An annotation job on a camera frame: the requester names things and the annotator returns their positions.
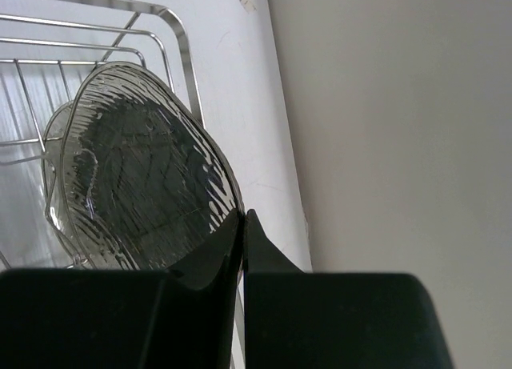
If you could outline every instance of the textured glass plate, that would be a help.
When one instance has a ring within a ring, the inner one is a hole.
[[[132,63],[109,63],[84,81],[59,156],[54,223],[93,267],[169,267],[243,211],[214,141],[163,82]]]
[[[73,236],[70,221],[65,215],[62,196],[57,184],[58,173],[56,170],[59,170],[60,167],[62,140],[56,140],[55,138],[61,138],[64,134],[72,106],[72,102],[60,106],[46,126],[42,136],[46,147],[45,158],[41,161],[42,181],[46,201],[50,203],[47,219],[54,228],[57,228],[59,242],[69,254],[77,255],[79,259],[84,259],[83,253],[82,255],[79,253],[78,240]]]

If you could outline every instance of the black plastic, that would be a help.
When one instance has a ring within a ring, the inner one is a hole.
[[[227,369],[242,248],[248,369],[452,368],[416,278],[302,273],[254,211],[169,271],[2,274],[2,367]]]

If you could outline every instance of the dish rack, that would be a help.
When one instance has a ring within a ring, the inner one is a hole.
[[[202,123],[189,40],[170,9],[132,0],[1,0],[0,31],[0,270],[74,267],[42,188],[47,123],[93,69],[112,60],[153,71]]]

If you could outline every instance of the white wall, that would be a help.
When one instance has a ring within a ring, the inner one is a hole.
[[[512,367],[512,0],[270,0],[316,270],[409,271]]]

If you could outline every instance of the scratch mark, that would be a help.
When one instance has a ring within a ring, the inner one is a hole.
[[[247,13],[252,13],[253,11],[256,11],[256,6],[253,4],[253,2],[251,0],[239,0],[239,1]]]
[[[225,38],[229,33],[231,33],[231,30],[228,30],[227,32],[225,32],[225,33],[222,35],[221,39],[219,39],[219,40],[218,40],[218,44],[217,44],[217,46],[215,47],[215,49],[218,49],[218,47],[220,46],[220,44],[222,43],[222,41],[224,40],[224,38]]]
[[[265,173],[261,173],[258,177],[256,177],[255,179],[253,179],[251,182],[247,183],[245,186],[246,187],[252,187],[254,184],[256,184],[256,182],[258,182],[264,175],[266,174]]]
[[[272,187],[270,185],[265,185],[263,183],[257,183],[256,185],[259,185],[260,187],[268,187],[269,189],[274,189],[275,191],[280,191],[281,193],[285,192],[284,190],[279,189],[278,187]]]

